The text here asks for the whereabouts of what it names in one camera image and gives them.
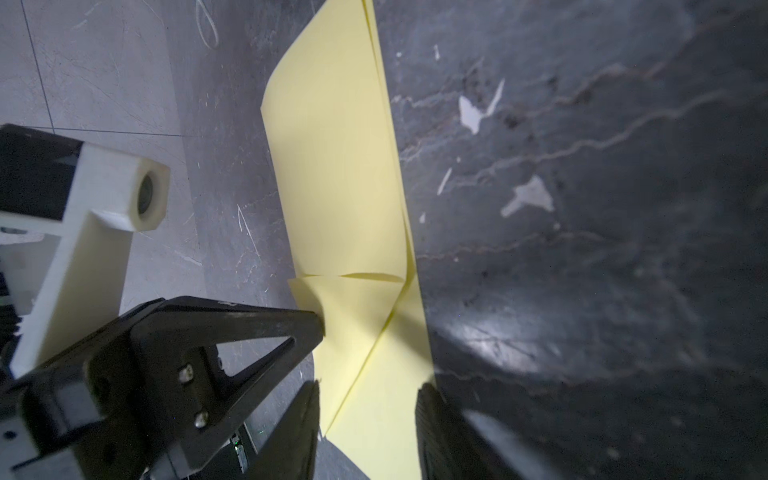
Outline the yellow square paper sheet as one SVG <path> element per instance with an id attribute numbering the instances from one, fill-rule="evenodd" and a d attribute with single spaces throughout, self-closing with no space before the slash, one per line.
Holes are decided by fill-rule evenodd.
<path id="1" fill-rule="evenodd" d="M 433 363 L 374 7 L 328 1 L 261 114 L 296 276 L 318 313 L 322 434 L 372 479 L 421 475 L 415 405 Z"/>

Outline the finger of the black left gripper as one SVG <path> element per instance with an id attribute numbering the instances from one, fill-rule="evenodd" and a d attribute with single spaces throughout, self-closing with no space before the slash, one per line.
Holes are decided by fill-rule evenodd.
<path id="1" fill-rule="evenodd" d="M 184 479 L 223 454 L 249 479 L 247 418 L 322 337 L 309 311 L 144 303 L 15 379 L 50 433 L 10 479 Z"/>

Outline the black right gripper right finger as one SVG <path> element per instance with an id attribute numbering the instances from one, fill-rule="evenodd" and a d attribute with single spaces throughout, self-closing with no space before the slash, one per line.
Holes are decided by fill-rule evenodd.
<path id="1" fill-rule="evenodd" d="M 496 419 L 464 416 L 425 383 L 415 407 L 418 457 L 424 479 L 559 479 L 552 458 Z"/>

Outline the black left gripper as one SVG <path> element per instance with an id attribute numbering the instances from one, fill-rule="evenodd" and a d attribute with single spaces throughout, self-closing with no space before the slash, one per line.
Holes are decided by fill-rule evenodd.
<path id="1" fill-rule="evenodd" d="M 1 210 L 43 220 L 64 216 L 83 143 L 47 132 L 1 127 Z M 45 409 L 27 382 L 1 381 L 1 477 L 35 459 L 50 433 Z"/>

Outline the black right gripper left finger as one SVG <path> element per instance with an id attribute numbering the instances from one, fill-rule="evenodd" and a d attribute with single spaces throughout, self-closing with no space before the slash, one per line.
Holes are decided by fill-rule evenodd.
<path id="1" fill-rule="evenodd" d="M 249 467 L 249 479 L 314 477 L 319 439 L 319 382 L 305 382 Z"/>

